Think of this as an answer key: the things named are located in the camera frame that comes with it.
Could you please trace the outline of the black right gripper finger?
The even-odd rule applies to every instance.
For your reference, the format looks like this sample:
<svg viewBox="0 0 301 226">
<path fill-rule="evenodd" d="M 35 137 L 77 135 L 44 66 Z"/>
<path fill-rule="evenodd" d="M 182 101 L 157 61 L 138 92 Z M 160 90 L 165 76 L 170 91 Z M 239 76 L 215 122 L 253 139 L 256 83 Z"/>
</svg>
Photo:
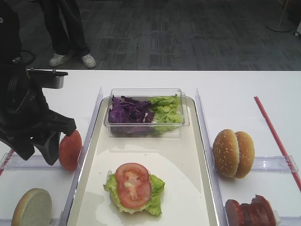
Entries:
<svg viewBox="0 0 301 226">
<path fill-rule="evenodd" d="M 40 151 L 48 165 L 54 165 L 59 157 L 61 132 L 48 131 L 35 135 L 33 145 Z"/>
</svg>

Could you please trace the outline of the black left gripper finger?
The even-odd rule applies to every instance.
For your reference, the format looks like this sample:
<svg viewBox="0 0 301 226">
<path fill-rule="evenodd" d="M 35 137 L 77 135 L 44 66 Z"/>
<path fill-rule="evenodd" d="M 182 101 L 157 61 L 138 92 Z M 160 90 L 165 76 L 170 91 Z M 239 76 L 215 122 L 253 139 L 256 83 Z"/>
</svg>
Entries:
<svg viewBox="0 0 301 226">
<path fill-rule="evenodd" d="M 62 132 L 70 136 L 76 130 L 76 123 L 73 118 L 68 118 L 52 110 L 47 114 L 47 129 L 50 131 Z"/>
</svg>

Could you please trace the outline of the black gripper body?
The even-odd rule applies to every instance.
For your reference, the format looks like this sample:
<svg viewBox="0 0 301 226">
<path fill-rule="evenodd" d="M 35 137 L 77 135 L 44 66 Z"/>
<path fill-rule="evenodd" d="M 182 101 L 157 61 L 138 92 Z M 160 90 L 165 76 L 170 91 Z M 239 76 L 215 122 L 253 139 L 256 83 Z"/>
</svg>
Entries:
<svg viewBox="0 0 301 226">
<path fill-rule="evenodd" d="M 48 132 L 48 104 L 42 88 L 20 68 L 0 71 L 0 140 L 28 160 L 37 149 L 33 137 Z"/>
</svg>

